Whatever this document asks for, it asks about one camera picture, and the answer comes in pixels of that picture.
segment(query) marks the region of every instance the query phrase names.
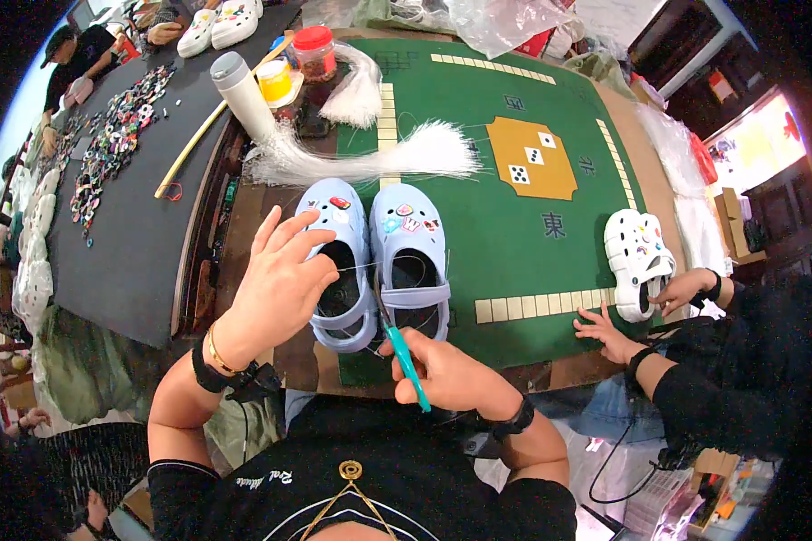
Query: wooden stick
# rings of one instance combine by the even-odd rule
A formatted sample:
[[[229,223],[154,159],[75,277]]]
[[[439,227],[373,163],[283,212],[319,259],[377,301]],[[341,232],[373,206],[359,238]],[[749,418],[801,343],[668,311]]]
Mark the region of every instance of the wooden stick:
[[[259,68],[262,67],[263,64],[265,64],[266,62],[270,62],[271,60],[279,56],[280,53],[282,53],[283,50],[286,47],[288,47],[290,43],[292,43],[292,39],[294,39],[294,31],[286,30],[284,36],[285,39],[283,39],[283,42],[276,48],[271,50],[270,53],[265,55],[265,58],[262,58],[261,62],[259,62],[259,64],[255,68],[253,68],[253,70],[250,72],[252,75],[255,75],[255,72],[257,72]],[[156,199],[162,198],[162,194],[165,193],[165,189],[169,187],[169,184],[171,184],[171,180],[175,177],[175,174],[177,174],[177,171],[181,168],[181,165],[184,164],[184,160],[187,158],[187,156],[189,156],[189,153],[192,152],[192,149],[195,148],[195,144],[198,143],[199,139],[202,138],[202,135],[205,135],[210,125],[213,124],[215,120],[217,120],[217,117],[219,117],[220,113],[225,111],[225,109],[226,109],[226,100],[223,100],[220,102],[219,105],[217,105],[217,108],[214,109],[214,112],[211,113],[210,116],[208,116],[208,118],[198,128],[198,130],[195,131],[195,134],[189,140],[189,143],[187,143],[187,145],[184,146],[184,149],[181,151],[180,155],[171,165],[169,172],[165,174],[165,178],[162,179],[161,183],[159,183],[159,187],[157,188],[157,191],[156,193],[154,193],[153,197],[155,197]]]

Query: gold pendant necklace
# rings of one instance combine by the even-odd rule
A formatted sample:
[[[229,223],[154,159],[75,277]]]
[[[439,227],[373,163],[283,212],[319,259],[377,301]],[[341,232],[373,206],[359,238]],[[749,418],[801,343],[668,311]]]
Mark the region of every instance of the gold pendant necklace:
[[[373,502],[369,501],[369,498],[367,498],[364,495],[364,493],[361,492],[361,489],[358,488],[357,485],[355,484],[355,480],[359,479],[361,477],[361,473],[363,471],[364,471],[364,469],[361,467],[361,463],[358,462],[357,460],[346,460],[345,462],[340,462],[340,477],[347,480],[349,483],[346,486],[343,487],[343,490],[341,490],[334,497],[333,500],[328,502],[328,504],[325,506],[325,509],[322,509],[322,511],[319,514],[316,515],[316,517],[313,519],[313,522],[311,522],[310,525],[307,526],[306,531],[304,532],[304,535],[302,535],[301,538],[300,538],[300,541],[304,541],[307,538],[307,536],[310,535],[310,531],[313,528],[316,527],[318,522],[321,519],[323,519],[323,517],[325,517],[325,513],[328,513],[328,510],[331,509],[331,506],[334,505],[334,502],[339,500],[339,497],[342,496],[343,494],[345,494],[346,491],[349,490],[350,488],[355,489],[355,492],[357,492],[357,495],[360,496],[361,500],[363,500],[364,503],[367,504],[370,511],[372,511],[373,514],[375,514],[376,517],[379,520],[382,521],[382,524],[385,526],[385,530],[388,531],[388,535],[390,535],[391,538],[394,539],[394,541],[397,541],[397,536],[394,535],[394,533],[391,531],[390,526],[388,525],[388,523],[385,522],[385,519],[382,518],[382,515],[380,515],[379,511],[376,510],[376,506],[373,504]]]

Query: black t-shirt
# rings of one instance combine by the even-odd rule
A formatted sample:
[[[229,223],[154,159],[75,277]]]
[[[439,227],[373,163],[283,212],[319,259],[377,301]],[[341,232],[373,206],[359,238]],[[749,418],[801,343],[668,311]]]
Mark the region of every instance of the black t-shirt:
[[[154,462],[148,481],[156,537],[299,539],[347,485],[340,463],[357,460],[363,469],[357,488],[399,539],[574,539],[574,498],[559,483],[523,479],[497,493],[476,477],[454,445],[422,431],[295,436],[293,428],[294,423],[288,438],[222,480],[199,464]],[[311,535],[350,521],[385,532],[349,490]]]
[[[45,97],[45,109],[43,111],[58,111],[60,109],[60,96],[66,93],[69,86],[76,79],[84,75],[85,71],[99,61],[102,55],[114,45],[115,37],[105,28],[94,25],[87,28],[78,37],[78,45],[75,48],[73,57],[66,64],[60,64],[51,73],[51,81],[48,81],[48,90]],[[93,82],[104,76],[109,71],[118,67],[117,57],[111,59],[111,64],[105,66],[93,76]]]

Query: teal scissors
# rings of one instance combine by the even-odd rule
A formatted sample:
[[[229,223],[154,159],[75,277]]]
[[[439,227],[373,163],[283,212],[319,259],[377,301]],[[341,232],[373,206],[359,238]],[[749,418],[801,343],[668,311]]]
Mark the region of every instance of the teal scissors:
[[[390,314],[382,302],[382,293],[379,289],[379,275],[376,275],[373,280],[373,294],[376,296],[376,303],[379,305],[379,316],[382,318],[382,327],[385,330],[385,335],[394,346],[394,354],[397,355],[397,361],[400,362],[400,368],[403,374],[412,381],[415,387],[415,392],[418,394],[418,403],[421,404],[421,409],[424,413],[430,412],[430,402],[427,401],[427,395],[424,394],[424,389],[421,386],[421,380],[418,379],[418,372],[415,371],[415,365],[412,364],[412,356],[409,353],[409,346],[406,345],[406,340],[394,322],[391,321]]]

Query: gold bangle bracelet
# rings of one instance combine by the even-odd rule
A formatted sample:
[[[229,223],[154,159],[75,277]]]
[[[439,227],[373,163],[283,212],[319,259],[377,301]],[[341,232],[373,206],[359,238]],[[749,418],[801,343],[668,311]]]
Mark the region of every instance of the gold bangle bracelet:
[[[220,365],[220,368],[228,372],[229,374],[237,374],[239,371],[233,369],[232,367],[228,366],[225,361],[222,360],[220,354],[217,353],[217,348],[214,346],[214,327],[217,326],[217,321],[215,321],[210,328],[208,329],[208,351],[210,352],[210,356]]]

